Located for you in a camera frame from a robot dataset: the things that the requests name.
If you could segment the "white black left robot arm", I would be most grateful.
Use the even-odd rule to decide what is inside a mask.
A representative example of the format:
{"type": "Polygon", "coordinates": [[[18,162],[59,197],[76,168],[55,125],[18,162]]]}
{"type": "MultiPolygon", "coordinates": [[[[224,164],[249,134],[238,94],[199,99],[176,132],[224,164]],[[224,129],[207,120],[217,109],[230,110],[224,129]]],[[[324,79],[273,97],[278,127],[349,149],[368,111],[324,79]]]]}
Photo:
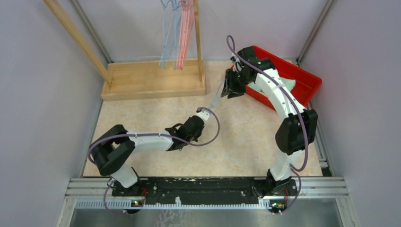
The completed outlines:
{"type": "Polygon", "coordinates": [[[128,157],[138,152],[181,150],[198,141],[209,117],[208,112],[202,111],[183,124],[158,133],[137,133],[131,137],[123,125],[115,125],[90,146],[89,160],[96,165],[100,175],[110,176],[125,192],[135,196],[140,193],[142,183],[135,170],[126,165],[128,157]]]}

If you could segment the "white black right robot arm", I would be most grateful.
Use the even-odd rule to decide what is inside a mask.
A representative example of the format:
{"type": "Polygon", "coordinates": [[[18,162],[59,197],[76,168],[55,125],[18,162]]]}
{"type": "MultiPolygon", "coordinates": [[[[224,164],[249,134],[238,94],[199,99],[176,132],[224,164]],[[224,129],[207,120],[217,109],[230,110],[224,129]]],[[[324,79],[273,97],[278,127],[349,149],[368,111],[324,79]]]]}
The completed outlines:
{"type": "Polygon", "coordinates": [[[253,193],[262,197],[278,195],[291,181],[292,171],[302,171],[307,163],[308,147],[314,141],[317,112],[301,105],[287,88],[288,79],[282,79],[269,58],[259,58],[250,46],[234,52],[233,67],[226,70],[221,96],[228,98],[245,94],[246,86],[254,83],[264,93],[282,120],[275,134],[279,149],[264,183],[253,186],[253,193]]]}

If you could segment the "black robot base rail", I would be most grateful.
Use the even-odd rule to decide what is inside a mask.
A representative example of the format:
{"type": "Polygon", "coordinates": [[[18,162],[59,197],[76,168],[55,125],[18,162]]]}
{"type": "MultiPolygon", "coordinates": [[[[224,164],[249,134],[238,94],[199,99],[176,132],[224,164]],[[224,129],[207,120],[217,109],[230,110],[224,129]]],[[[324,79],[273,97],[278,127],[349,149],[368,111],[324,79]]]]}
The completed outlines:
{"type": "Polygon", "coordinates": [[[129,188],[119,182],[112,196],[138,196],[146,205],[170,205],[179,198],[183,205],[254,205],[264,196],[294,196],[294,179],[272,183],[264,177],[147,177],[129,188]]]}

